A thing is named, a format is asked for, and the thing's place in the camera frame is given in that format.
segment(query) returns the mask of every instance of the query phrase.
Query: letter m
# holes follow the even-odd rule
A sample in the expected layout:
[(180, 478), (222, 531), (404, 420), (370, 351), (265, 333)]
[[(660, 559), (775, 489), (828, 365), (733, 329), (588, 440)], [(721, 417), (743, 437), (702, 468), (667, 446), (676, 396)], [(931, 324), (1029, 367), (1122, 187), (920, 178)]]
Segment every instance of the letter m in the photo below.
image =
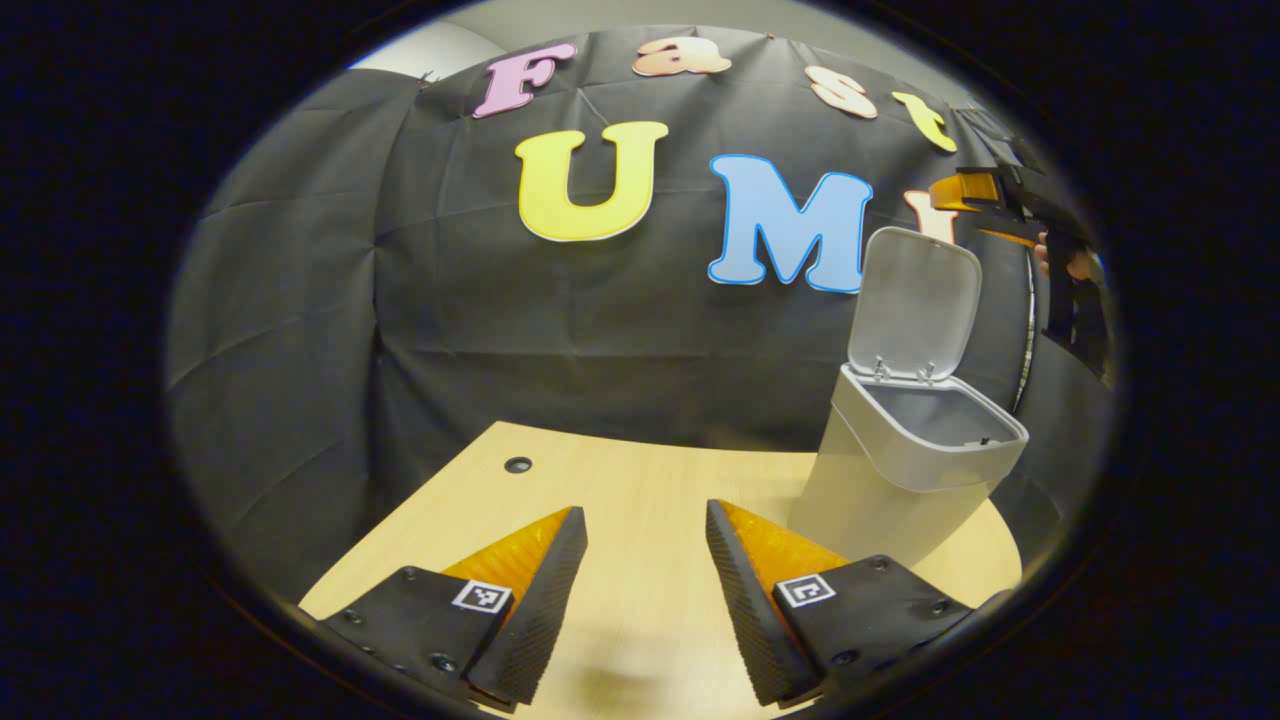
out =
[(712, 172), (724, 179), (724, 250), (707, 268), (718, 283), (755, 284), (764, 265), (755, 259), (755, 236), (773, 261), (778, 279), (790, 283), (814, 246), (818, 259), (805, 273), (817, 290), (858, 292), (863, 286), (863, 211), (872, 199), (867, 181), (827, 173), (804, 208), (782, 182), (773, 163), (753, 155), (719, 155)]

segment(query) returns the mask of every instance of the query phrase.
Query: lid hinge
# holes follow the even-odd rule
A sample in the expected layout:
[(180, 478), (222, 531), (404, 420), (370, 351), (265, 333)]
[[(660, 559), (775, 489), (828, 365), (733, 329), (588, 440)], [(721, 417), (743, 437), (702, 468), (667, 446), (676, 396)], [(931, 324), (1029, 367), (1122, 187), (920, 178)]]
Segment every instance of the lid hinge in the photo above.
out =
[(915, 372), (915, 382), (933, 384), (933, 363)]

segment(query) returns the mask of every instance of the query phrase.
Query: yellow letter u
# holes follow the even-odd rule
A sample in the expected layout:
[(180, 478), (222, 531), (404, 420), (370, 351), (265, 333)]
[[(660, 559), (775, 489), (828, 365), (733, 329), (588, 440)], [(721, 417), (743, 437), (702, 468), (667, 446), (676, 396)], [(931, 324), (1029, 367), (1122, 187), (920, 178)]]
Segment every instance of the yellow letter u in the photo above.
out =
[(653, 147), (667, 126), (618, 123), (600, 133), (618, 146), (613, 195), (599, 205), (568, 200), (568, 160), (586, 136), (576, 129), (538, 135), (516, 146), (520, 173), (520, 219), (539, 237), (577, 242), (613, 237), (644, 218), (653, 199)]

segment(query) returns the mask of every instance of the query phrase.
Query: white wall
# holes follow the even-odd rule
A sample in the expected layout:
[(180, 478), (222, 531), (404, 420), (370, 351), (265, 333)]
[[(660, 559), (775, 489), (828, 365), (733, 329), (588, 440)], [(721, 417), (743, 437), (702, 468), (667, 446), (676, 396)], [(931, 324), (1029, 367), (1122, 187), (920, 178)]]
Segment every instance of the white wall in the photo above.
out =
[(390, 70), (439, 81), (506, 53), (486, 37), (447, 22), (419, 27), (384, 45), (352, 68)]
[(952, 105), (964, 85), (925, 64), (900, 42), (886, 42), (844, 18), (792, 0), (486, 0), (440, 18), (516, 50), (547, 40), (622, 26), (705, 24), (772, 32), (883, 70)]

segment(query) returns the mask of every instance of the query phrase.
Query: trash can lid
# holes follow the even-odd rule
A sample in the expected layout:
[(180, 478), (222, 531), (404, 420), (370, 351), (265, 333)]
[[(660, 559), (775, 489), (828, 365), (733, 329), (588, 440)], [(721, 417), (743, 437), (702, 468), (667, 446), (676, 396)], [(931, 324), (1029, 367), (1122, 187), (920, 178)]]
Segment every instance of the trash can lid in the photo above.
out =
[(973, 252), (904, 228), (867, 242), (849, 363), (858, 374), (940, 380), (960, 364), (982, 291)]

